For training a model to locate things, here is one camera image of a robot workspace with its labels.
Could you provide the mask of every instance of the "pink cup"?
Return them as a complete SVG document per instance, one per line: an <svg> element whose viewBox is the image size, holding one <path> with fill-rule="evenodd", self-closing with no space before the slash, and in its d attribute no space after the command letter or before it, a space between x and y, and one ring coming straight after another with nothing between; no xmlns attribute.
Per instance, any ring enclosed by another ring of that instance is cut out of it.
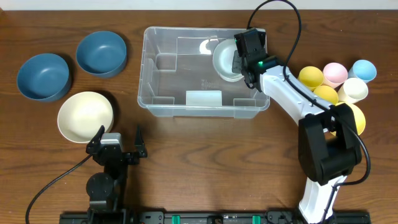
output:
<svg viewBox="0 0 398 224"><path fill-rule="evenodd" d="M323 84L336 88L347 80L347 69L339 63L329 63L323 69Z"/></svg>

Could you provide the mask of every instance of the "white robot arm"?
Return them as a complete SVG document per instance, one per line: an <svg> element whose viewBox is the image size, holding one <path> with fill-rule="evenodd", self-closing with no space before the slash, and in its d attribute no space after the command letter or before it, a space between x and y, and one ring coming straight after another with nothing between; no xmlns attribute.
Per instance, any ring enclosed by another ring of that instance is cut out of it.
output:
<svg viewBox="0 0 398 224"><path fill-rule="evenodd" d="M286 67L284 73L282 62L266 53L265 32L249 29L234 37L238 49L234 62L240 63L233 67L240 68L246 85L273 98L298 125L298 159L308 177L298 209L307 223L320 223L333 214L331 208L336 197L333 191L338 190L335 184L344 182L353 167L361 162L358 142L331 115L332 111L339 120L354 128L353 112L346 105L333 106L318 98L289 68ZM327 131L336 131L336 138L326 140L324 132Z"/></svg>
<svg viewBox="0 0 398 224"><path fill-rule="evenodd" d="M282 69L283 66L280 65L267 69L267 71L260 76L261 90L273 98L278 104L280 104L281 107L283 107L283 109L293 118L296 124L299 123L300 119L306 117L306 115L322 113L322 109L313 106L285 81ZM300 88L307 95L317 98L316 95L303 86L291 74L288 68L286 70L286 74L290 75L290 81L292 81L295 86ZM331 103L320 98L317 98L317 102L327 108L329 108L331 105ZM314 182L307 178L304 196L300 201L298 209L308 223L321 222L329 196L333 190L332 187L337 182L344 182L346 178L347 176L341 175L329 180L325 185L320 185L318 182ZM333 204L335 201L336 196L337 194L335 194L331 204ZM331 217L332 214L332 206L330 206L326 215L326 219Z"/></svg>

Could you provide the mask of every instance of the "wood grain surface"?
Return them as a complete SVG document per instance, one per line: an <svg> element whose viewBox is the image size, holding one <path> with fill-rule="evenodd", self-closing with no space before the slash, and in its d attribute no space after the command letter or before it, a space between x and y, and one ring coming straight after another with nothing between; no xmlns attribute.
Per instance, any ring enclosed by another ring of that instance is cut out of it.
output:
<svg viewBox="0 0 398 224"><path fill-rule="evenodd" d="M126 202L143 210L263 211L293 208L306 177L297 159L297 126L271 101L254 119L156 118L137 104L142 40L149 26L245 27L250 11L6 11L0 17L0 223L23 223L32 197L81 161L85 145L59 133L62 103L81 91L111 99L125 150L139 124L149 157L129 170ZM357 59L378 71L369 96L357 105L366 116L361 135L372 158L370 178L343 187L337 210L368 210L373 223L398 223L398 12L301 11L303 32L289 67L350 68ZM261 11L254 27L267 29L271 54L285 58L297 33L292 11ZM80 69L75 51L84 36L111 30L128 45L126 69L111 79ZM61 55L73 74L68 95L53 103L24 98L16 87L21 65L34 55ZM360 178L364 162L349 180ZM102 167L89 160L49 188L34 205L31 223L58 223L64 211L85 211L88 178Z"/></svg>

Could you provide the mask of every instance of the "yellow cup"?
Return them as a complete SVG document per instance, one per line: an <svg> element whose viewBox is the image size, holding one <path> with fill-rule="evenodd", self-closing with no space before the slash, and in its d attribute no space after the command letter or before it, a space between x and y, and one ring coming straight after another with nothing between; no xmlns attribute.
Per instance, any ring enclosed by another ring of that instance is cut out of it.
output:
<svg viewBox="0 0 398 224"><path fill-rule="evenodd" d="M356 131L358 132L358 135L362 134L362 132L365 130L366 126L366 120L365 120L365 115L359 109L356 105L352 103L347 103L347 102L339 102L336 104L336 106L346 103L354 112L354 119L355 119L355 125L356 125Z"/></svg>
<svg viewBox="0 0 398 224"><path fill-rule="evenodd" d="M322 84L323 73L317 67L307 66L301 69L298 80L312 91Z"/></svg>
<svg viewBox="0 0 398 224"><path fill-rule="evenodd" d="M336 105L338 102L338 95L334 88L330 86L318 86L314 89L314 94L319 96L320 98L329 101L333 105Z"/></svg>

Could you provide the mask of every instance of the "plastic storage container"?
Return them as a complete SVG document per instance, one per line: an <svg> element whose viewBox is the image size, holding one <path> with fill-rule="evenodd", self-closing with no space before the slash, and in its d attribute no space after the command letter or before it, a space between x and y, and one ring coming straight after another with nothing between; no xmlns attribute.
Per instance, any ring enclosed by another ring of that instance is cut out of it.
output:
<svg viewBox="0 0 398 224"><path fill-rule="evenodd" d="M155 116L253 118L269 96L214 69L216 46L244 29L149 27L144 33L138 104Z"/></svg>

